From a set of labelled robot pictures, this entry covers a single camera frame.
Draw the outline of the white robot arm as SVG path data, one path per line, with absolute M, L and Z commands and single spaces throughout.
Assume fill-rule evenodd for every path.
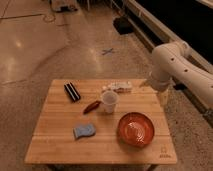
M 187 60 L 190 46 L 185 41 L 174 41 L 156 46 L 152 53 L 153 68 L 147 78 L 150 86 L 165 91 L 172 77 L 213 108 L 213 74 Z

